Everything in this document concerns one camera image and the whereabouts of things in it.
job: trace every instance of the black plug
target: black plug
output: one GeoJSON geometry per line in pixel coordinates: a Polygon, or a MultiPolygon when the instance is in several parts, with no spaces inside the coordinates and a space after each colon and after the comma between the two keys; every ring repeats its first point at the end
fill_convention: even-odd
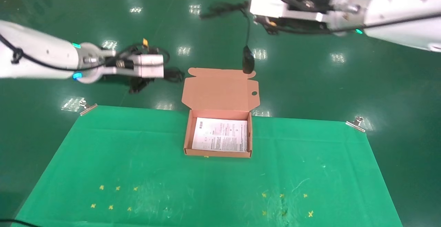
{"type": "Polygon", "coordinates": [[[251,74],[254,70],[254,56],[249,50],[248,45],[244,47],[242,52],[242,71],[246,74],[251,74]]]}

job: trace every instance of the green mat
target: green mat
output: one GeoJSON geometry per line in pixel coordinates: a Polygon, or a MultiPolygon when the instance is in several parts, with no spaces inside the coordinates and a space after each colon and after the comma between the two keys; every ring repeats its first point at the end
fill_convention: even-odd
{"type": "Polygon", "coordinates": [[[79,117],[17,219],[44,227],[401,227],[364,133],[254,117],[252,157],[185,156],[187,114],[79,117]]]}

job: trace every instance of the blue led light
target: blue led light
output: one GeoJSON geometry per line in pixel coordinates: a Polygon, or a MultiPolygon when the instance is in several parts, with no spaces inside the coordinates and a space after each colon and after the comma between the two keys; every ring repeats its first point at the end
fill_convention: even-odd
{"type": "Polygon", "coordinates": [[[76,81],[78,78],[82,78],[82,73],[80,73],[80,72],[74,73],[72,78],[74,78],[74,80],[76,81]]]}

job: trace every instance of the metal clip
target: metal clip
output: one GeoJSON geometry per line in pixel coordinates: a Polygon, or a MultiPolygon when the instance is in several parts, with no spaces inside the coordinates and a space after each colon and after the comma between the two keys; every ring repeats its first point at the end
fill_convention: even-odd
{"type": "Polygon", "coordinates": [[[363,117],[358,116],[358,117],[356,117],[354,122],[346,121],[346,125],[348,125],[350,127],[353,127],[353,128],[355,128],[355,129],[357,129],[357,130],[359,130],[361,132],[366,132],[365,129],[360,127],[361,122],[363,122],[363,117]]]}
{"type": "Polygon", "coordinates": [[[89,104],[87,104],[87,102],[85,100],[81,100],[80,101],[80,106],[82,106],[84,108],[84,111],[80,112],[80,116],[84,116],[86,113],[92,111],[98,105],[97,104],[93,104],[92,106],[90,106],[89,104]]]}

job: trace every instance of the paper sheet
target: paper sheet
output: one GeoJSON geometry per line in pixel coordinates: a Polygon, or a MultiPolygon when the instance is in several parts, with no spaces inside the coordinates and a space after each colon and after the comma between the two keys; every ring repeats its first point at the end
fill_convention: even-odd
{"type": "Polygon", "coordinates": [[[248,122],[199,117],[194,130],[193,149],[246,152],[248,122]]]}

